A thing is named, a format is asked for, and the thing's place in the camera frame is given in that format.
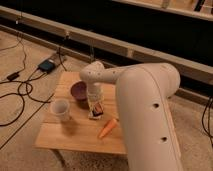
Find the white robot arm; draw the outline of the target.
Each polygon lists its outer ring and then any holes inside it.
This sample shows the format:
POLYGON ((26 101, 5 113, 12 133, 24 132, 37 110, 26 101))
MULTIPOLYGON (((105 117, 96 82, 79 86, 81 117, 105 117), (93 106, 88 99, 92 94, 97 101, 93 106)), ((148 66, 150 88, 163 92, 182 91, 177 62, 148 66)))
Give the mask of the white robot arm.
POLYGON ((178 70, 168 63, 106 69, 99 61, 80 78, 90 96, 100 83, 115 86, 117 111, 130 171, 183 171, 181 153, 167 99, 180 86, 178 70))

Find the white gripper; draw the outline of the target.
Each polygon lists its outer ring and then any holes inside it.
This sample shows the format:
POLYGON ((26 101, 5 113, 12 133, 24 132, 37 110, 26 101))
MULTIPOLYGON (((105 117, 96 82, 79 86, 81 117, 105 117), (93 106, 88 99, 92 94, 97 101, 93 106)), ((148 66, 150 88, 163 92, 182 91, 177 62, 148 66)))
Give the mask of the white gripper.
POLYGON ((97 103, 99 103, 102 107, 103 94, 100 83, 91 83, 87 85, 87 98, 91 111, 93 110, 94 105, 97 103))

